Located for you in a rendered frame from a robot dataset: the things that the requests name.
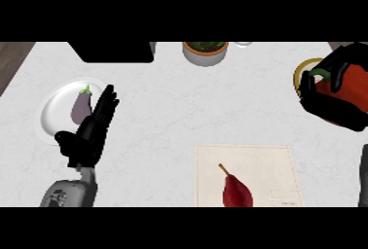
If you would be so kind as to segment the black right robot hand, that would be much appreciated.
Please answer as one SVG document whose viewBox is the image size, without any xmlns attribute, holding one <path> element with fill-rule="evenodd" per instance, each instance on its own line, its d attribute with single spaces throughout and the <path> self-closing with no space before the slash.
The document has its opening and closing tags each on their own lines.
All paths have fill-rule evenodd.
<svg viewBox="0 0 368 249">
<path fill-rule="evenodd" d="M 368 127 L 368 113 L 350 102 L 316 91 L 316 83 L 331 82 L 331 92 L 341 89 L 341 78 L 350 65 L 359 65 L 368 72 L 368 44 L 353 42 L 338 46 L 310 71 L 301 73 L 300 105 L 306 112 L 329 123 L 353 131 Z"/>
</svg>

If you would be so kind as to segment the red pear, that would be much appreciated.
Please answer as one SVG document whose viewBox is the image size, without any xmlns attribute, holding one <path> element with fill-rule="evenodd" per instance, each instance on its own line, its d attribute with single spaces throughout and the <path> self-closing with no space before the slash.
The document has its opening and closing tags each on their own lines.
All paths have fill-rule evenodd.
<svg viewBox="0 0 368 249">
<path fill-rule="evenodd" d="M 253 196 L 250 189 L 241 183 L 233 174 L 229 173 L 227 169 L 219 164 L 219 167 L 226 173 L 225 189 L 223 189 L 223 204 L 226 207 L 251 207 Z"/>
</svg>

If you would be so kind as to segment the white plant pot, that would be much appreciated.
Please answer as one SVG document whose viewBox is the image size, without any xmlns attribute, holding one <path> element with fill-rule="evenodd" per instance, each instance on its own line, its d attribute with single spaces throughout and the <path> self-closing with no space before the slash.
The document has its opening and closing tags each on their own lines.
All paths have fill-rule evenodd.
<svg viewBox="0 0 368 249">
<path fill-rule="evenodd" d="M 188 43 L 183 43 L 183 57 L 196 66 L 208 67 L 217 65 L 225 59 L 229 43 L 225 43 L 223 47 L 210 53 L 196 51 Z"/>
</svg>

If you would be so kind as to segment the red bell pepper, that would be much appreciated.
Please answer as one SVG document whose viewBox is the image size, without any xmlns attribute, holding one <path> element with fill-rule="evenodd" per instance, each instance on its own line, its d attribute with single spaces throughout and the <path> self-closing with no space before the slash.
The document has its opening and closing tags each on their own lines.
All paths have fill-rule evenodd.
<svg viewBox="0 0 368 249">
<path fill-rule="evenodd" d="M 365 113 L 368 113 L 368 72 L 359 65 L 350 65 L 341 78 L 341 89 L 331 92 L 331 82 L 316 83 L 316 91 L 350 102 Z"/>
</svg>

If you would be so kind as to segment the black appliance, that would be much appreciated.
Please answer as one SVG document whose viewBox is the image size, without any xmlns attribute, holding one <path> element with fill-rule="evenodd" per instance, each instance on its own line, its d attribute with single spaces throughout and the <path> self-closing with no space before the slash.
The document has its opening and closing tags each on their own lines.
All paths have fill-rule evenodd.
<svg viewBox="0 0 368 249">
<path fill-rule="evenodd" d="M 86 63 L 151 63 L 155 42 L 71 42 L 80 59 Z"/>
</svg>

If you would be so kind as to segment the beige placemat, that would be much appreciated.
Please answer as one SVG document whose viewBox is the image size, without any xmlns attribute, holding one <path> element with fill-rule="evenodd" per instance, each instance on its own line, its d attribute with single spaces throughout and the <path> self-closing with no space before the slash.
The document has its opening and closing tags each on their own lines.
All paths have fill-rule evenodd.
<svg viewBox="0 0 368 249">
<path fill-rule="evenodd" d="M 196 145 L 195 205 L 223 207 L 226 173 L 250 189 L 254 207 L 303 206 L 288 146 Z"/>
</svg>

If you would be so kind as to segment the yellow-rimmed bowl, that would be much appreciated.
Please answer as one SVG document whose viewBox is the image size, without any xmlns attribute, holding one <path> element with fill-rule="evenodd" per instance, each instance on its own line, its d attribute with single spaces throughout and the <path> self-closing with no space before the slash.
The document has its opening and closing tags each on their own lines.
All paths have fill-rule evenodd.
<svg viewBox="0 0 368 249">
<path fill-rule="evenodd" d="M 294 73 L 293 73 L 293 87 L 294 87 L 294 91 L 295 94 L 300 94 L 298 91 L 298 85 L 300 85 L 300 78 L 301 78 L 301 73 L 304 71 L 310 71 L 312 68 L 318 65 L 318 63 L 324 60 L 322 57 L 316 57 L 316 58 L 309 58 L 306 59 L 298 66 L 294 69 Z"/>
</svg>

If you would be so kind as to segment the purple eggplant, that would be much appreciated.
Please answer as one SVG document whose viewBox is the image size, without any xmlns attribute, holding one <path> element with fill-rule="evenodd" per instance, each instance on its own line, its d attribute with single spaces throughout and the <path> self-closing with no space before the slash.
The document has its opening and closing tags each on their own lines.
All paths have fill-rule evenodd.
<svg viewBox="0 0 368 249">
<path fill-rule="evenodd" d="M 84 118 L 92 114 L 90 96 L 92 91 L 89 87 L 84 87 L 84 89 L 78 92 L 78 97 L 71 112 L 71 118 L 77 125 L 81 124 Z"/>
</svg>

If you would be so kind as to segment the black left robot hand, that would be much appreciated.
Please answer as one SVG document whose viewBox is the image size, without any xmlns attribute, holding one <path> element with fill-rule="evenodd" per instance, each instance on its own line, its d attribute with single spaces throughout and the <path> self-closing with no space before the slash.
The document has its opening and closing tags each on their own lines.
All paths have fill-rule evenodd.
<svg viewBox="0 0 368 249">
<path fill-rule="evenodd" d="M 97 99 L 92 114 L 84 118 L 75 133 L 58 131 L 55 140 L 60 154 L 69 159 L 68 167 L 93 168 L 99 162 L 109 124 L 120 104 L 114 86 L 108 85 Z"/>
</svg>

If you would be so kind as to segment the white plate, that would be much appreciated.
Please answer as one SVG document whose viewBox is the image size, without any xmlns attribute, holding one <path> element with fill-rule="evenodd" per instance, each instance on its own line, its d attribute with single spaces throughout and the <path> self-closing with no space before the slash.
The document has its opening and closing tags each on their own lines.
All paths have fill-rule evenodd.
<svg viewBox="0 0 368 249">
<path fill-rule="evenodd" d="M 65 130 L 75 133 L 78 125 L 74 123 L 71 114 L 78 93 L 83 89 L 89 89 L 90 108 L 94 108 L 102 91 L 106 88 L 106 83 L 93 77 L 77 77 L 63 82 L 53 88 L 43 100 L 40 101 L 34 113 L 34 133 L 38 139 L 49 145 L 56 146 L 55 133 Z"/>
</svg>

